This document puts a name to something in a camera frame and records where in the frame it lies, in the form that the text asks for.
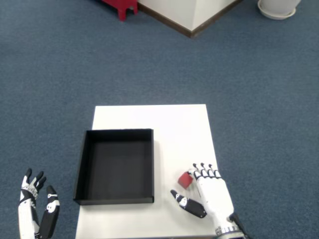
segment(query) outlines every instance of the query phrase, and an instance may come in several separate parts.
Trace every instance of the white wall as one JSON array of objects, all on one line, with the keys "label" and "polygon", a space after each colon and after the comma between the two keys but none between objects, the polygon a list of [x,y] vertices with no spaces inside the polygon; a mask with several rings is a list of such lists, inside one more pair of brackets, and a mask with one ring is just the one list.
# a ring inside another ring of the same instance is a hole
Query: white wall
[{"label": "white wall", "polygon": [[194,30],[235,0],[138,0],[168,19]]},{"label": "white wall", "polygon": [[235,0],[196,0],[195,15],[191,30],[194,30],[206,22],[234,1]]},{"label": "white wall", "polygon": [[192,30],[197,0],[139,0],[141,4]]}]

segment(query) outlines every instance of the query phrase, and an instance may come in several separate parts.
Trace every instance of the wooden baseboard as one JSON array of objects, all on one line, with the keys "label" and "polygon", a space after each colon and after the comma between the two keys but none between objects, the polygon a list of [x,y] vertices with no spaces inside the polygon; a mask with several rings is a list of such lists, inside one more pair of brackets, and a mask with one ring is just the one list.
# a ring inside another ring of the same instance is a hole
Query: wooden baseboard
[{"label": "wooden baseboard", "polygon": [[164,23],[165,25],[175,29],[176,31],[184,34],[185,36],[193,38],[193,37],[196,37],[203,30],[205,30],[209,25],[211,25],[212,23],[217,21],[222,15],[224,15],[225,13],[230,11],[233,7],[235,7],[241,1],[243,1],[243,0],[235,0],[230,5],[228,5],[227,7],[225,7],[221,11],[219,11],[217,14],[212,16],[210,19],[208,19],[206,22],[204,22],[203,24],[201,24],[200,26],[195,28],[193,31],[187,29],[186,27],[183,27],[182,25],[180,25],[180,24],[178,24],[178,23],[176,23],[176,22],[174,22],[174,21],[172,21],[170,19],[168,19],[167,17],[159,14],[158,12],[148,8],[147,6],[145,6],[145,5],[141,4],[141,3],[138,3],[138,8],[142,12],[145,12],[147,15],[150,15],[150,16],[154,17],[156,20],[158,20],[158,21]]}]

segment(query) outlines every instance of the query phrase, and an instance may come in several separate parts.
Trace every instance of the stool leg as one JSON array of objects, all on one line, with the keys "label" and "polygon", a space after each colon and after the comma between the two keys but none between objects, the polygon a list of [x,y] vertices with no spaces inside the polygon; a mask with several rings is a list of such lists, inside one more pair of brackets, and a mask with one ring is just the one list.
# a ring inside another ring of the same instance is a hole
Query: stool leg
[{"label": "stool leg", "polygon": [[120,21],[124,21],[126,18],[126,10],[119,9],[118,16],[119,16]]},{"label": "stool leg", "polygon": [[134,8],[134,14],[137,14],[138,13],[138,2],[137,1],[134,3],[133,8]]}]

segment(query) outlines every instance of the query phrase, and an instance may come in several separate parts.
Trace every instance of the robotic hand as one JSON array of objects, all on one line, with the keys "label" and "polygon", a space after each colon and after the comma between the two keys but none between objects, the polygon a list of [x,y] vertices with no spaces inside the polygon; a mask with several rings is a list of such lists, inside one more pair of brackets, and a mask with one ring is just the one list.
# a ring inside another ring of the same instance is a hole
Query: robotic hand
[{"label": "robotic hand", "polygon": [[171,190],[179,206],[189,213],[204,218],[208,215],[214,224],[218,239],[249,239],[231,201],[226,183],[218,170],[211,164],[193,164],[196,170],[188,171],[197,182],[197,188],[202,204]]},{"label": "robotic hand", "polygon": [[47,187],[48,204],[39,225],[36,213],[36,199],[38,192],[46,180],[43,172],[40,172],[29,183],[32,170],[28,169],[21,185],[20,203],[18,207],[19,231],[21,239],[48,239],[53,235],[55,224],[59,214],[60,203],[58,195],[52,186]]}]

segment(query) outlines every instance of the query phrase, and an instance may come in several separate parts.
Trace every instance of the blue carpet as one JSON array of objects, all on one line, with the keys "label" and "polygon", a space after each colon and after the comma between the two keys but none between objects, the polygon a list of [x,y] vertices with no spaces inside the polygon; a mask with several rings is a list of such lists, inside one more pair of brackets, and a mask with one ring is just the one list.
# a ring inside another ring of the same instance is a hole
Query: blue carpet
[{"label": "blue carpet", "polygon": [[[94,0],[0,7],[0,230],[18,238],[28,167],[59,193],[54,238],[74,238],[72,201],[95,105],[207,104],[216,156],[256,239],[319,235],[319,1],[285,21],[246,0],[196,39]],[[39,216],[45,190],[38,200]]]}]

